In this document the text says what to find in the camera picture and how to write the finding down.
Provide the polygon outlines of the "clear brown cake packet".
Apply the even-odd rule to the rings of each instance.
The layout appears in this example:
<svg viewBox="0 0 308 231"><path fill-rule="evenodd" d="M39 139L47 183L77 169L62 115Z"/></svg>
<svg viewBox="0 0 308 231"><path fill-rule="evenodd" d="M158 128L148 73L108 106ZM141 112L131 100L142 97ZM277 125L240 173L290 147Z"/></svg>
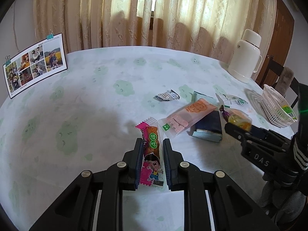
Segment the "clear brown cake packet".
<svg viewBox="0 0 308 231"><path fill-rule="evenodd" d="M228 109L229 119L228 122L232 123L243 130L250 131L252 128L252 119L241 110Z"/></svg>

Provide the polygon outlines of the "pink cartoon snack packet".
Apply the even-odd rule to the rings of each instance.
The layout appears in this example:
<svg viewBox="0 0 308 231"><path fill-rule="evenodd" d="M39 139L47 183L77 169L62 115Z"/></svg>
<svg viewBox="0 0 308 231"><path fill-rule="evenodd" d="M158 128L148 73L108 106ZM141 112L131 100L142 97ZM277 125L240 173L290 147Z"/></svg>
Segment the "pink cartoon snack packet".
<svg viewBox="0 0 308 231"><path fill-rule="evenodd" d="M144 155L140 183L146 186L163 187L162 138L156 119L149 117L135 126L141 131Z"/></svg>

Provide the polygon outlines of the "purple candy packet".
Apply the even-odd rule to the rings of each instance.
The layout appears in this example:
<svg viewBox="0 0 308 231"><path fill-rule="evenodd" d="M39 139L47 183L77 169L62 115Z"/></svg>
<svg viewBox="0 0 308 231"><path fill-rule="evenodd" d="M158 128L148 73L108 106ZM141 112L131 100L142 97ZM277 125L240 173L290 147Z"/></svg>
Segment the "purple candy packet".
<svg viewBox="0 0 308 231"><path fill-rule="evenodd" d="M224 120L228 123L231 114L224 109L224 105L221 105L219 107L219 111L222 113L222 117L224 118Z"/></svg>

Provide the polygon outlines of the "pink biscuit packet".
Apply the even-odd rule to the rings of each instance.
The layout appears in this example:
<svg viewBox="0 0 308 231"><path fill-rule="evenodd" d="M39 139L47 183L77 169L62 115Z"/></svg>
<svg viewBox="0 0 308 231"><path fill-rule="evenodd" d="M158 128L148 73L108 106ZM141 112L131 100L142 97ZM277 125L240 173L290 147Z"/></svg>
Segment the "pink biscuit packet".
<svg viewBox="0 0 308 231"><path fill-rule="evenodd" d="M158 120L158 124L168 138L174 138L191 128L216 108L216 106L201 98L170 114L167 118Z"/></svg>

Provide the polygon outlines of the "grey patterned candy wrapper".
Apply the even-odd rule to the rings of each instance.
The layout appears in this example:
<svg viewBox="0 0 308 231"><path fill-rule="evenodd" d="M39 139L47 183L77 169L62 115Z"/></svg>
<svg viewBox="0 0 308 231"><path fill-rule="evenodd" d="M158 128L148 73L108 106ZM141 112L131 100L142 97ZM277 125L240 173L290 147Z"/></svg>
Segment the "grey patterned candy wrapper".
<svg viewBox="0 0 308 231"><path fill-rule="evenodd" d="M154 99L158 101L174 101L179 100L180 96L175 91L168 90L164 93L159 93L158 95L155 95Z"/></svg>

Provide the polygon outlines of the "green white snack packet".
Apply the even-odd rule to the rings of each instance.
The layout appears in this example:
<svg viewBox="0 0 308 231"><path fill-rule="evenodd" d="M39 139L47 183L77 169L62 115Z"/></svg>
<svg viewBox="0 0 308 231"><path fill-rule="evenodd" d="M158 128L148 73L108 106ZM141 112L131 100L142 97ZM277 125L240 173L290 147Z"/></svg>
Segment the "green white snack packet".
<svg viewBox="0 0 308 231"><path fill-rule="evenodd" d="M217 94L216 97L220 103L227 107L235 107L238 106L246 106L248 102L238 96L230 95L230 94Z"/></svg>

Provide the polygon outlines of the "white plastic basket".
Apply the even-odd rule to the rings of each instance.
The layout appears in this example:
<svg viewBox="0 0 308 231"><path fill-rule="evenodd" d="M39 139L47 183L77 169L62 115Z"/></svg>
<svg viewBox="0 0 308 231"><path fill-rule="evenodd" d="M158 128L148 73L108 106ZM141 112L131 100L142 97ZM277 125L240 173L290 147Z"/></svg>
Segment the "white plastic basket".
<svg viewBox="0 0 308 231"><path fill-rule="evenodd" d="M268 118L268 120L275 126L280 128L288 127L295 122L285 111L282 109L283 106L289 106L286 99L277 92L273 87L264 85L262 92L262 108Z"/></svg>

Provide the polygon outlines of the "green snack box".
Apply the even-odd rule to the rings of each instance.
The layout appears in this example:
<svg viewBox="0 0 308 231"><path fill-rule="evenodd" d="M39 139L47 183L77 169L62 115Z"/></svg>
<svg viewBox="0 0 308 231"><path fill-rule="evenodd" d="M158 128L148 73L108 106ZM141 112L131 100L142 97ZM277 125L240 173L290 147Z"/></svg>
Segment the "green snack box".
<svg viewBox="0 0 308 231"><path fill-rule="evenodd" d="M287 105L283 106L282 109L288 114L294 121L297 121L297 117L293 111L293 109Z"/></svg>

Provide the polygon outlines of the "dark wooden chair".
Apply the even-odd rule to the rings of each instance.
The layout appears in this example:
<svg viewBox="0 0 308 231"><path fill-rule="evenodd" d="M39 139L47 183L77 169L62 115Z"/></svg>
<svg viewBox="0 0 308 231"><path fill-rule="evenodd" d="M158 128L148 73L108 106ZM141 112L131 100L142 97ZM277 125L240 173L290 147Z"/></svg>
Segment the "dark wooden chair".
<svg viewBox="0 0 308 231"><path fill-rule="evenodd" d="M269 85L274 89L276 89L283 96L285 96L287 90L291 88L293 92L296 94L296 99L291 104L291 108L294 108L294 106L298 102L299 82L294 77L294 72L291 69L280 65L278 62L275 62L273 58L274 58L273 55L271 55L265 73L259 85L262 88L264 88L264 84ZM275 82L274 84L265 81L269 71L274 72L276 75L276 79L278 78L278 81Z"/></svg>

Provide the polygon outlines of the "cream thermos jug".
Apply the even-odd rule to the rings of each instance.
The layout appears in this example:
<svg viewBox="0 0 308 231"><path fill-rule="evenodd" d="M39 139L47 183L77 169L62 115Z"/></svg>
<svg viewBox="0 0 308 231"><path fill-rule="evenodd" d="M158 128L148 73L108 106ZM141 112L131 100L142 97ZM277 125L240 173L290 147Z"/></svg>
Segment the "cream thermos jug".
<svg viewBox="0 0 308 231"><path fill-rule="evenodd" d="M259 49L261 40L258 33L246 29L242 39L236 44L227 71L238 81L247 84L252 74L258 71L262 62Z"/></svg>

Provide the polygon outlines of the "beige curtain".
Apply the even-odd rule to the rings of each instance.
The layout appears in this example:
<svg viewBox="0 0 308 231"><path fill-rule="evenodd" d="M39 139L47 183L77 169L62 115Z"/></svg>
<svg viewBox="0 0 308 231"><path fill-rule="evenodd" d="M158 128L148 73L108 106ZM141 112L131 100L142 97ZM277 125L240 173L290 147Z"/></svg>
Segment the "beige curtain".
<svg viewBox="0 0 308 231"><path fill-rule="evenodd" d="M39 40L62 33L65 51L155 46L231 60L246 29L265 55L277 0L33 0Z"/></svg>

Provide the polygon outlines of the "photo collage calendar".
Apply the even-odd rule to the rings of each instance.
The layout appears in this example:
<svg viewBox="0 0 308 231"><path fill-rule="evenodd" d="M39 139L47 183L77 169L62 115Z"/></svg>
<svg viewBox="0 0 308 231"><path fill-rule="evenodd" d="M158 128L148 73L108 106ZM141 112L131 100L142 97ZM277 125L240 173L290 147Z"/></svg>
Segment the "photo collage calendar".
<svg viewBox="0 0 308 231"><path fill-rule="evenodd" d="M67 70L63 34L28 47L10 61L8 66L3 65L3 72L9 98L12 99L37 82Z"/></svg>

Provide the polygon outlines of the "teal binder clip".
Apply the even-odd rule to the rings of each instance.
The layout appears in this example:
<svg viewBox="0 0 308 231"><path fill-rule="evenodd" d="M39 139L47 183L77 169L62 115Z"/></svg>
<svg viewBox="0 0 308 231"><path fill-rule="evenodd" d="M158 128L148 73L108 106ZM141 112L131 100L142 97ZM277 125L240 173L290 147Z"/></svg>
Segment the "teal binder clip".
<svg viewBox="0 0 308 231"><path fill-rule="evenodd" d="M8 66L8 65L11 63L11 61L10 61L10 56L7 55L7 56L5 57L5 60L6 60L5 66Z"/></svg>
<svg viewBox="0 0 308 231"><path fill-rule="evenodd" d="M50 32L49 32L49 34L47 35L46 39L47 39L47 40L51 40L51 39L53 39L53 38L54 38L53 31L50 30Z"/></svg>

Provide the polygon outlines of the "teal binder clip left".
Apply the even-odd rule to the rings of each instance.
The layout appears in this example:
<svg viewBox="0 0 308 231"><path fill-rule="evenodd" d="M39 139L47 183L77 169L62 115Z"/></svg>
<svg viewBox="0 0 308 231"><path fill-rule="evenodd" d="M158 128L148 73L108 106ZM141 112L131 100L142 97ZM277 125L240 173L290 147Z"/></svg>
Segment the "teal binder clip left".
<svg viewBox="0 0 308 231"><path fill-rule="evenodd" d="M6 60L5 66L8 66L8 65L11 63L11 61L10 61L10 56L7 55L7 56L5 57L5 60Z"/></svg>

